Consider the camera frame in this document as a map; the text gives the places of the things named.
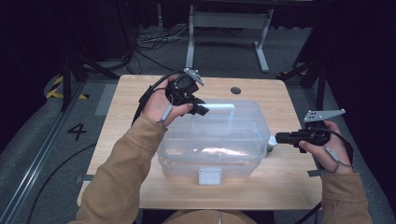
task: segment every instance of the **left hand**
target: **left hand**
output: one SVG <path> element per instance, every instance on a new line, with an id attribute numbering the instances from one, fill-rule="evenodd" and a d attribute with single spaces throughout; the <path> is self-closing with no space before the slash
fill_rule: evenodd
<path id="1" fill-rule="evenodd" d="M 170 76 L 157 86 L 155 89 L 156 91 L 151 94 L 145 108 L 143 108 L 144 115 L 148 116 L 154 121 L 161 121 L 163 112 L 171 104 L 165 96 L 165 88 L 168 86 L 169 82 L 175 80 L 176 78 L 176 76 Z M 191 109 L 192 104 L 174 105 L 168 118 L 163 122 L 163 125 L 167 127 L 174 119 L 176 119 L 178 116 L 187 114 Z"/>

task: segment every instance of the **tan jacket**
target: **tan jacket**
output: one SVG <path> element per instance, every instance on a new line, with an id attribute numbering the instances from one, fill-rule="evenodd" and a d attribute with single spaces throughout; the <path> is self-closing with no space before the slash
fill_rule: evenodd
<path id="1" fill-rule="evenodd" d="M 162 124 L 141 115 L 115 144 L 107 161 L 85 189 L 76 220 L 70 224 L 133 223 L 139 209 L 139 190 L 151 159 L 163 140 Z M 323 176 L 323 223 L 371 223 L 368 203 L 358 174 Z M 255 223 L 240 212 L 178 211 L 166 224 Z"/>

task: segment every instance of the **black curtain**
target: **black curtain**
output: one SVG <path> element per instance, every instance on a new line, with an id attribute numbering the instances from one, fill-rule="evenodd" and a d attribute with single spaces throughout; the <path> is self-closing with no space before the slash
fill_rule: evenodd
<path id="1" fill-rule="evenodd" d="M 0 152 L 47 99 L 44 88 L 60 69 L 62 47 L 36 1 L 0 6 Z"/>
<path id="2" fill-rule="evenodd" d="M 301 63 L 324 60 L 346 125 L 396 214 L 396 16 L 391 1 L 336 1 L 323 14 Z"/>

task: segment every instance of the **clear plastic container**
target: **clear plastic container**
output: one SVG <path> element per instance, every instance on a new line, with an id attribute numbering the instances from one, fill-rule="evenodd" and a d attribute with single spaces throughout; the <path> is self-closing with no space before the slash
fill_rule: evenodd
<path id="1" fill-rule="evenodd" d="M 209 112 L 187 114 L 168 127 L 158 149 L 167 176 L 248 177 L 265 157 L 270 131 L 259 105 L 247 100 L 204 100 Z"/>

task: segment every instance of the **number 4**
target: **number 4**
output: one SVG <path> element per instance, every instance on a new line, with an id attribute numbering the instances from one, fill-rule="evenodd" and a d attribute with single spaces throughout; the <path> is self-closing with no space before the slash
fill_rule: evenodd
<path id="1" fill-rule="evenodd" d="M 79 135 L 87 132 L 87 131 L 83 131 L 82 128 L 84 128 L 84 124 L 80 123 L 80 124 L 74 126 L 73 128 L 69 129 L 67 132 L 68 133 L 76 133 L 77 136 L 76 136 L 75 141 L 78 141 Z"/>

